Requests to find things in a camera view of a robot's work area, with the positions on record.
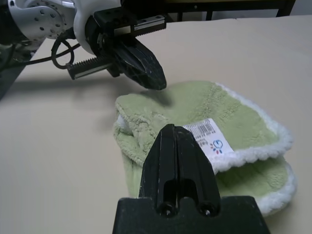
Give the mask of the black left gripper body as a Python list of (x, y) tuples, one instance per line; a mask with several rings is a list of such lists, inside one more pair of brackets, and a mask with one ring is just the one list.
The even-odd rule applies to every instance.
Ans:
[(95, 56), (85, 61), (67, 64), (71, 79), (75, 80), (102, 70), (107, 70), (113, 77), (120, 76), (122, 72), (115, 63), (114, 46), (165, 28), (166, 18), (163, 15), (140, 19), (124, 7), (94, 12), (85, 25), (85, 37)]

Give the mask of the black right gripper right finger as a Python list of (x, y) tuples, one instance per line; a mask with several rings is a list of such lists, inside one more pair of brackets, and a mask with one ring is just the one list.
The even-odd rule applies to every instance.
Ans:
[(189, 197), (202, 215), (217, 215), (221, 198), (212, 165), (190, 131), (175, 130), (178, 200)]

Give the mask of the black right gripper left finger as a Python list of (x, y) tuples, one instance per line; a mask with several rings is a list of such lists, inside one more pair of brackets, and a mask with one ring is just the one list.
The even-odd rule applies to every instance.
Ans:
[(173, 124), (158, 133), (142, 169), (140, 207), (158, 215), (176, 215), (177, 146)]

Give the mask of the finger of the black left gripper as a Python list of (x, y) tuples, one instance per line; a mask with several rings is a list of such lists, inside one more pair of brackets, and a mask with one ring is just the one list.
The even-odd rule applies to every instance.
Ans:
[(118, 43), (114, 46), (115, 63), (120, 71), (140, 86), (151, 89), (144, 53), (140, 47)]
[(141, 51), (145, 55), (147, 74), (151, 80), (151, 90), (163, 90), (167, 87), (166, 77), (164, 71), (157, 58), (144, 44), (137, 39), (131, 41), (123, 41), (122, 43), (128, 46), (140, 47)]

